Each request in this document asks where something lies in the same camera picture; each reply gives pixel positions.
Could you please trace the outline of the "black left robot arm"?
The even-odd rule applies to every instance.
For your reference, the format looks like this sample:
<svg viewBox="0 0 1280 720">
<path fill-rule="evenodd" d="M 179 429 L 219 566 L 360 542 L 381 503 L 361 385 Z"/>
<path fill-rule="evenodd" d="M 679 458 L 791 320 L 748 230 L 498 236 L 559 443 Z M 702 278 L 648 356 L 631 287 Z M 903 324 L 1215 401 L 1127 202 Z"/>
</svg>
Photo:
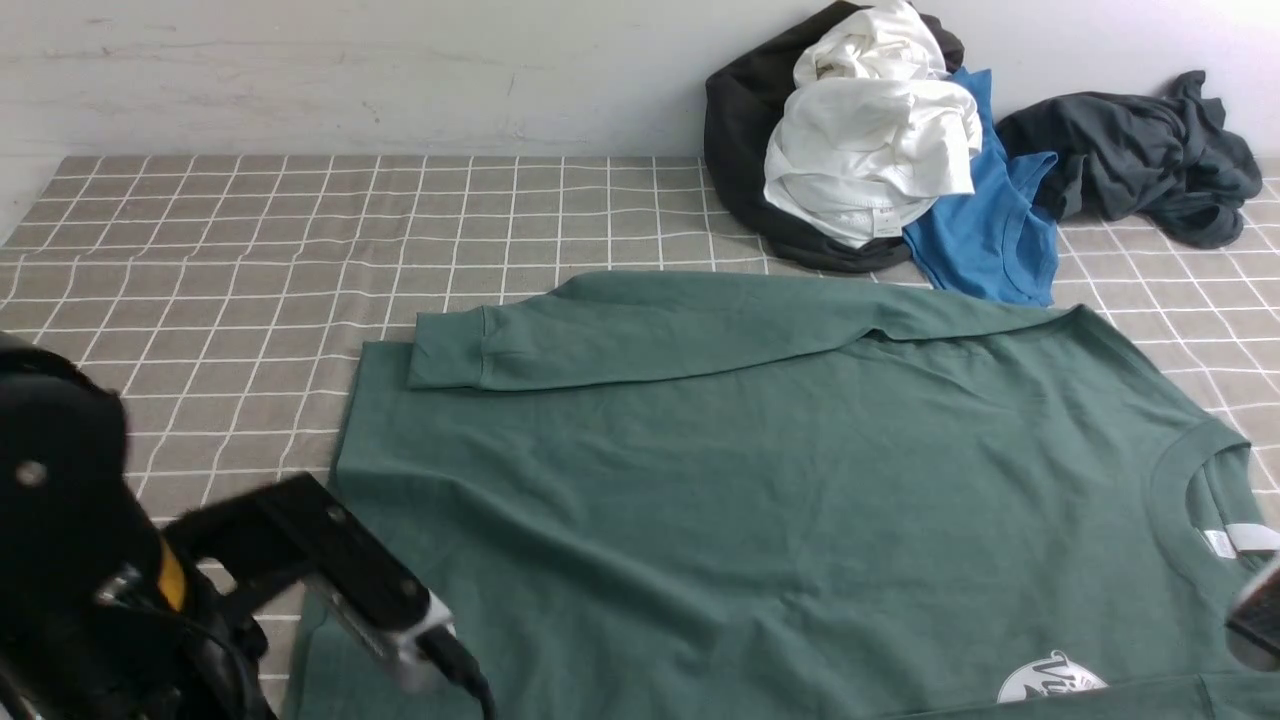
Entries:
<svg viewBox="0 0 1280 720">
<path fill-rule="evenodd" d="M 3 716 L 270 719 L 266 648 L 151 521 L 118 393 L 3 334 Z"/>
</svg>

